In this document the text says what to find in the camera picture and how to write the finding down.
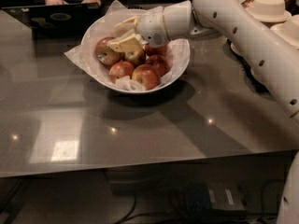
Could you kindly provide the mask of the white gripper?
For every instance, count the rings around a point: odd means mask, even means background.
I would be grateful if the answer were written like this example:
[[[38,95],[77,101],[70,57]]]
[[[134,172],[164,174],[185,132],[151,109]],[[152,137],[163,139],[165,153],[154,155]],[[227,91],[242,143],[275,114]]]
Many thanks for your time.
[[[140,19],[133,16],[116,24],[110,30],[112,39],[108,46],[117,52],[137,51],[147,42],[150,47],[158,48],[171,40],[188,37],[191,30],[192,3],[187,0],[168,7],[155,7]]]

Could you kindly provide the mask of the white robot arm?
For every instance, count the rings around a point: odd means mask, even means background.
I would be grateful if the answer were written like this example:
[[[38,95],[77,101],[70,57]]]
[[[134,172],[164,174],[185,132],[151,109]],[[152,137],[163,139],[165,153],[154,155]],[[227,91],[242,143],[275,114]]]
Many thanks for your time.
[[[232,41],[255,76],[295,122],[299,121],[299,51],[254,19],[237,0],[187,0],[155,7],[115,25],[108,45],[115,51],[152,48],[215,31]]]

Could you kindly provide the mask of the person's right hand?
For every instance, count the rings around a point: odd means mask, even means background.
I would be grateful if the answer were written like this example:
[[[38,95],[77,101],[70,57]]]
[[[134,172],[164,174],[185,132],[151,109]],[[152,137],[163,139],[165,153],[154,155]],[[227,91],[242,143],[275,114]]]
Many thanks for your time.
[[[59,5],[66,5],[64,0],[45,0],[45,4],[47,6],[59,6]]]

